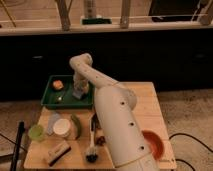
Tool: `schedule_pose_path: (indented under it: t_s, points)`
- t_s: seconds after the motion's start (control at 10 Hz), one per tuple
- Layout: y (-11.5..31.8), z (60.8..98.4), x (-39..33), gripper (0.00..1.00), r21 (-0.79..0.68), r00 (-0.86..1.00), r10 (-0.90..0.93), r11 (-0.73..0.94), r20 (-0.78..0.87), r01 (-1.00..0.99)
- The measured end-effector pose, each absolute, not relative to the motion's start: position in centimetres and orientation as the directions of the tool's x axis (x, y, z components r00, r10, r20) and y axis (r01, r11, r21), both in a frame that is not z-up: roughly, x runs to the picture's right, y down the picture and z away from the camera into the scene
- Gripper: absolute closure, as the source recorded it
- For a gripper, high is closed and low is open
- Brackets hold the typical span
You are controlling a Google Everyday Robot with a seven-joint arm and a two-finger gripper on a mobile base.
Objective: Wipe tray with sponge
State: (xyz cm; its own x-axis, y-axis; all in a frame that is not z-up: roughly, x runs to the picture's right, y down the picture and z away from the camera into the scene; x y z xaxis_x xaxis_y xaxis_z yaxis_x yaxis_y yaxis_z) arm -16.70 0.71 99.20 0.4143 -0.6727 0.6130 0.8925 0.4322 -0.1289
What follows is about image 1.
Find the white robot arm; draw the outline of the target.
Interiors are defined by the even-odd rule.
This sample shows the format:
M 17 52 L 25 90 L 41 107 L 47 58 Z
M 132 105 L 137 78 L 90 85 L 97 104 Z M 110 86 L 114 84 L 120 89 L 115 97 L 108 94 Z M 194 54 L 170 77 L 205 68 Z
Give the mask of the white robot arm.
M 74 84 L 82 89 L 85 82 L 96 88 L 94 106 L 116 171 L 160 171 L 151 148 L 145 141 L 133 115 L 135 93 L 119 81 L 92 67 L 88 53 L 74 56 Z

